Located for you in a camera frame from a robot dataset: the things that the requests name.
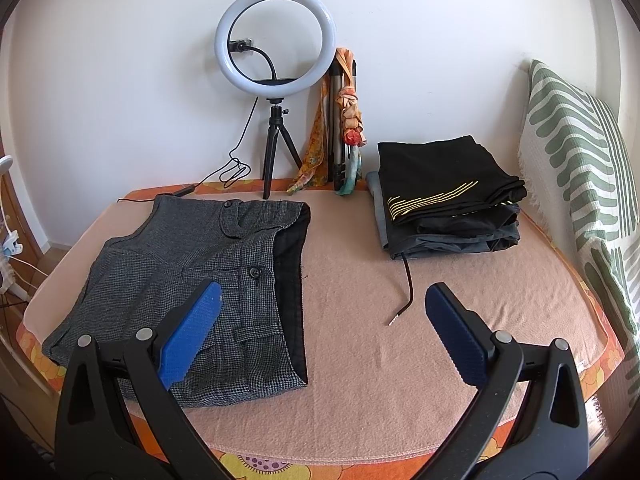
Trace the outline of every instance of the pillow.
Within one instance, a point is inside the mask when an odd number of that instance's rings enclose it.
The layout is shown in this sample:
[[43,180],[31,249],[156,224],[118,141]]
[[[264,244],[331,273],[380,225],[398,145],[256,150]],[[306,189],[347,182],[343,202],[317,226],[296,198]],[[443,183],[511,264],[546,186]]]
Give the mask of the pillow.
[[[606,103],[538,60],[529,83],[519,151],[527,189],[552,242],[581,273],[637,362],[638,199],[618,123]],[[634,394],[640,388],[636,374]]]

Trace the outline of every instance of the pink blanket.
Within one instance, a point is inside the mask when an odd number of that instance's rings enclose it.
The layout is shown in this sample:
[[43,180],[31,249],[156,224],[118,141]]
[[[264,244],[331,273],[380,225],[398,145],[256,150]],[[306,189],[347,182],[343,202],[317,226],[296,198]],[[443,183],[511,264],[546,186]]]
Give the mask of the pink blanket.
[[[224,196],[231,198],[259,196]],[[524,216],[515,248],[411,261],[415,303],[388,327],[408,289],[402,262],[392,262],[380,249],[369,194],[338,197],[310,190],[293,198],[278,192],[273,199],[311,207],[303,250],[310,383],[272,399],[188,410],[212,448],[313,464],[382,462],[433,450],[475,393],[425,316],[422,298],[434,282],[446,282],[492,330],[508,330],[534,344],[567,339],[578,370],[604,351],[606,334],[580,285]],[[40,342],[71,310],[103,243],[133,232],[150,210],[151,203],[111,205],[56,267],[24,316]],[[522,391],[506,419],[515,415]],[[129,409],[141,415],[135,403]]]

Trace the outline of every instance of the black tripod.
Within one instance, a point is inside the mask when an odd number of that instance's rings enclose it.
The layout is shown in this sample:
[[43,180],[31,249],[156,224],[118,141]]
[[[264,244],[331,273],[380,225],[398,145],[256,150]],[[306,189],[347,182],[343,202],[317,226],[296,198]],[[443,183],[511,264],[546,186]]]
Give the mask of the black tripod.
[[264,180],[264,191],[262,198],[267,200],[271,194],[271,178],[273,176],[273,161],[276,157],[276,143],[278,142],[278,132],[282,135],[287,148],[289,149],[293,160],[302,167],[302,161],[296,150],[289,132],[284,127],[283,115],[289,113],[289,110],[283,110],[280,105],[282,98],[267,99],[271,103],[271,117],[269,117],[269,132],[267,133],[267,147],[264,150],[264,167],[262,168],[262,179]]

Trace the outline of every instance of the tweed vest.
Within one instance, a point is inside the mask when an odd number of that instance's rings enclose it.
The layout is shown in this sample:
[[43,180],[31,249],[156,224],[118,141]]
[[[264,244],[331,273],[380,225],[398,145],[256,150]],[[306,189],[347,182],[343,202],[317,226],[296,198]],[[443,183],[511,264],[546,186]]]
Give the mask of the tweed vest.
[[[302,202],[157,196],[140,228],[105,243],[42,352],[67,365],[82,334],[101,342],[154,328],[207,278],[222,286],[222,310],[171,387],[178,403],[223,406],[306,386],[300,257],[309,221]],[[131,398],[129,381],[121,386]]]

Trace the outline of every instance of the blue gripper pad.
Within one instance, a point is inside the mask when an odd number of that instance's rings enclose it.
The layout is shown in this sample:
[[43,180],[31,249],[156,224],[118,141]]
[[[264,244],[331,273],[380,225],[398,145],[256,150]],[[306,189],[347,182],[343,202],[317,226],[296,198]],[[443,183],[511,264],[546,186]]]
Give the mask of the blue gripper pad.
[[[482,388],[487,380],[488,360],[493,355],[489,327],[478,314],[465,309],[444,283],[435,283],[427,289],[424,304],[427,317],[462,380]],[[482,340],[472,328],[479,332]]]
[[221,308],[222,289],[211,282],[162,347],[158,376],[167,390],[184,379]]

